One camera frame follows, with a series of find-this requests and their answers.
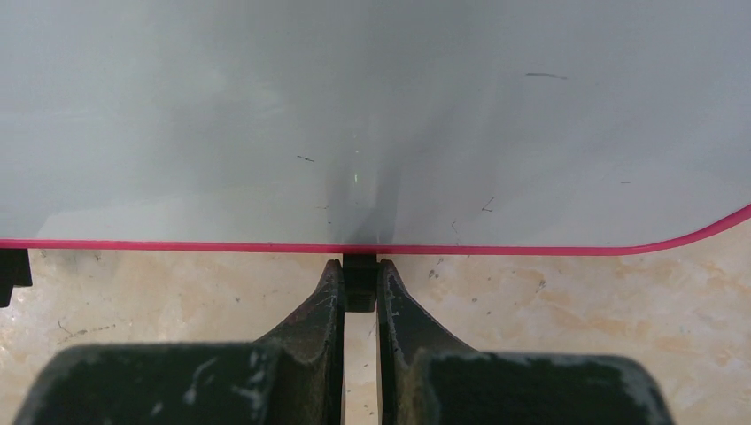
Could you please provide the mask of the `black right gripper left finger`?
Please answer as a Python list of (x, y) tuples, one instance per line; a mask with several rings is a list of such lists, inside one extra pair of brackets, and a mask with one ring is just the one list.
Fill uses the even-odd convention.
[(344, 273), (332, 259), (313, 293), (252, 344), (267, 373), (262, 424), (344, 422), (344, 330)]

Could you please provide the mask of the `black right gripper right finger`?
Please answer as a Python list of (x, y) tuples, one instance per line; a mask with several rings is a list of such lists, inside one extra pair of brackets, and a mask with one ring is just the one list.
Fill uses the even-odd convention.
[(440, 399), (430, 381), (437, 354), (474, 352), (408, 292), (394, 262), (379, 263), (376, 281), (379, 420), (437, 424)]

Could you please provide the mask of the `pink framed whiteboard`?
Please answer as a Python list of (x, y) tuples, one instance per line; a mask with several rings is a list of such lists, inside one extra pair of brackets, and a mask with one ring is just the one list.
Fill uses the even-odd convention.
[(4, 248), (629, 255), (750, 217), (747, 1), (4, 1)]

